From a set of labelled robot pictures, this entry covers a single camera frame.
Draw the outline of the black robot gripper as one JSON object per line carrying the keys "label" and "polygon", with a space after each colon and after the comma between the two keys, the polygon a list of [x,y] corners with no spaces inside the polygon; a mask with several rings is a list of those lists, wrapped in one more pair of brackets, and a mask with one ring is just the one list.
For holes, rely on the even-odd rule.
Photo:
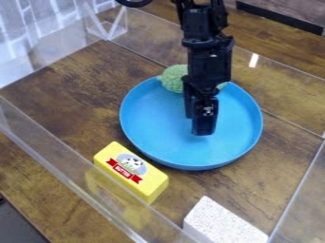
{"label": "black robot gripper", "polygon": [[218,98],[205,99],[194,94],[214,96],[218,86],[232,79],[236,39],[222,32],[229,26],[229,13],[224,0],[210,0],[204,4],[197,4],[194,0],[171,2],[183,31],[182,45],[187,48],[187,75],[182,78],[186,116],[191,119],[191,133],[208,136],[216,131]]}

